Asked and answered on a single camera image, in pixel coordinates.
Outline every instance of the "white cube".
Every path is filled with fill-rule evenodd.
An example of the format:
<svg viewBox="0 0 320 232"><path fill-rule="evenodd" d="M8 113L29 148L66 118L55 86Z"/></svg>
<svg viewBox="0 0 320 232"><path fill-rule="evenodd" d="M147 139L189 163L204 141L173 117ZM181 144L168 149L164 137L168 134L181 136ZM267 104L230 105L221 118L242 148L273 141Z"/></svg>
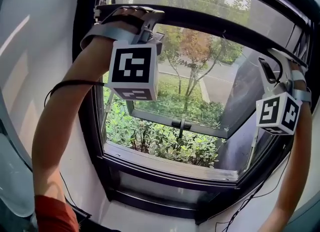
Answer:
<svg viewBox="0 0 320 232"><path fill-rule="evenodd" d="M156 45L115 41L107 86L125 100L157 100Z"/></svg>
<svg viewBox="0 0 320 232"><path fill-rule="evenodd" d="M273 135L293 135L302 101L287 92L256 102L256 125Z"/></svg>

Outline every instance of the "road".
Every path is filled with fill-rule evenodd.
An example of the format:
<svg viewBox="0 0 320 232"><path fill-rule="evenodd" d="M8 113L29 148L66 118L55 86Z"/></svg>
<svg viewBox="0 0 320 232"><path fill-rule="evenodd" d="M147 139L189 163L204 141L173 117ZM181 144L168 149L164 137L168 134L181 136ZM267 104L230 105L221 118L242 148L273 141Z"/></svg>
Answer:
<svg viewBox="0 0 320 232"><path fill-rule="evenodd" d="M212 61L208 61L208 68L213 64ZM158 64L159 72L176 74L174 69L170 66L168 61L162 64ZM184 77L190 76L190 68L185 66L178 66L179 74ZM228 66L224 64L215 64L212 70L203 78L203 82L210 101L220 102L226 104L230 91L232 89L235 77L237 73L237 67Z"/></svg>

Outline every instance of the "red sleeve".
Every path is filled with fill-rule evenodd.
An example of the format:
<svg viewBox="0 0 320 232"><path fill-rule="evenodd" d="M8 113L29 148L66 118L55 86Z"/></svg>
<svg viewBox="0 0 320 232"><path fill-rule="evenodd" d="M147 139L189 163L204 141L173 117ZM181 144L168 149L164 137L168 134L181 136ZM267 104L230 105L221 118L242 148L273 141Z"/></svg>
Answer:
<svg viewBox="0 0 320 232"><path fill-rule="evenodd" d="M34 200L39 232L79 232L76 214L68 204L43 195Z"/></svg>

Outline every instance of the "open window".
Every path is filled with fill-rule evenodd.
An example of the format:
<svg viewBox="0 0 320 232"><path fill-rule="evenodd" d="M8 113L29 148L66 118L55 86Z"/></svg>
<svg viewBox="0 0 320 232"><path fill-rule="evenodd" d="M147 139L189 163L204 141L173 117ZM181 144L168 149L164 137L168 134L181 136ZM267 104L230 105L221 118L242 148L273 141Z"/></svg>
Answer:
<svg viewBox="0 0 320 232"><path fill-rule="evenodd" d="M202 222L250 192L290 150L292 137L256 129L258 58L275 73L269 48L314 66L315 24L293 0L78 0L74 57L93 22L123 5L165 12L154 29L166 34L158 100L124 101L93 88L79 112L90 157L109 200Z"/></svg>

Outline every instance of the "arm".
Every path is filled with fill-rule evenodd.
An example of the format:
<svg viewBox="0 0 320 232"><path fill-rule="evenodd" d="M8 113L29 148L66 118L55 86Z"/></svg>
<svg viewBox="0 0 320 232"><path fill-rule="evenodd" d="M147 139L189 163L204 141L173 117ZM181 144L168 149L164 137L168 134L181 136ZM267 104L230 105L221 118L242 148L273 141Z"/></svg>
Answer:
<svg viewBox="0 0 320 232"><path fill-rule="evenodd" d="M131 14L144 19L141 10L117 10L114 15ZM110 23L136 33L124 22ZM109 70L113 40L96 37L79 54L65 80L97 81ZM80 105L90 90L89 85L72 85L58 89L45 106L35 130L32 144L32 168L35 195L44 195L65 202L59 162L66 149Z"/></svg>
<svg viewBox="0 0 320 232"><path fill-rule="evenodd" d="M303 81L296 81L294 87L306 90ZM308 103L303 102L296 126L293 147L287 170L283 178L275 206L260 232L282 231L300 200L304 190L311 156L312 115Z"/></svg>

